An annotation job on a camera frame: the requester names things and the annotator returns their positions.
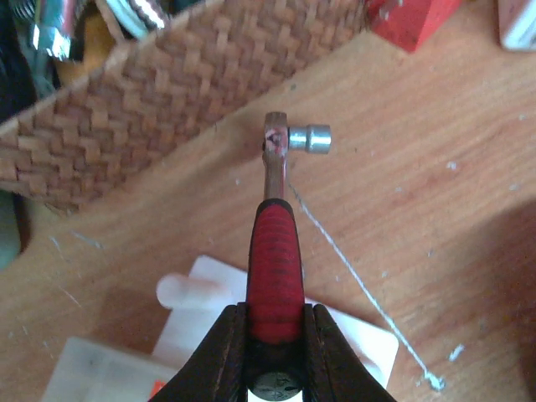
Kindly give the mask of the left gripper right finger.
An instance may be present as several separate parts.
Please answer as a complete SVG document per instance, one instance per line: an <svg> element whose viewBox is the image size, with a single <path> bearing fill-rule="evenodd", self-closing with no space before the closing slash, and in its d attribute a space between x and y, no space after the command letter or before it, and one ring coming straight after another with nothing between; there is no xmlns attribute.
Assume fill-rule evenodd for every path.
<svg viewBox="0 0 536 402"><path fill-rule="evenodd" d="M361 363L325 306L304 306L303 341L305 401L394 402Z"/></svg>

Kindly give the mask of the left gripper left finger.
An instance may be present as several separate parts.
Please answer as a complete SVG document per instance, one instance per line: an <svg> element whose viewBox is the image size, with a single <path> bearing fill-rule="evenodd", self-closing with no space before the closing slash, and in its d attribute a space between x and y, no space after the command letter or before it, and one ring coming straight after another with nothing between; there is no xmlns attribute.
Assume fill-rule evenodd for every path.
<svg viewBox="0 0 536 402"><path fill-rule="evenodd" d="M246 401L246 340L246 305L225 307L189 360L151 401Z"/></svg>

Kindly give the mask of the red handled ratchet wrench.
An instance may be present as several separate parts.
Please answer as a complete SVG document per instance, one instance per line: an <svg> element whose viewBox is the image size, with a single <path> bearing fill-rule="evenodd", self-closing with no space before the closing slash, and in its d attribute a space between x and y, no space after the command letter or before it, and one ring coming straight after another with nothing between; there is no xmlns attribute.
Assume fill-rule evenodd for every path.
<svg viewBox="0 0 536 402"><path fill-rule="evenodd" d="M302 259L293 209L285 200L287 163L292 151L327 154L331 145L329 126L290 126L284 112L265 115L264 199L252 229L246 287L249 332L260 342L293 343L302 335Z"/></svg>

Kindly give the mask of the small clear plastic box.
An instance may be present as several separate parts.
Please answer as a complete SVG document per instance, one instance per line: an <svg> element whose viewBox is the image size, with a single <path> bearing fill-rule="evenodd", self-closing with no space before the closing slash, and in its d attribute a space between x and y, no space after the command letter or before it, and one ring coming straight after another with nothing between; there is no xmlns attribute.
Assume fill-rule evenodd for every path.
<svg viewBox="0 0 536 402"><path fill-rule="evenodd" d="M175 374L147 355L69 338L43 401L148 401Z"/></svg>

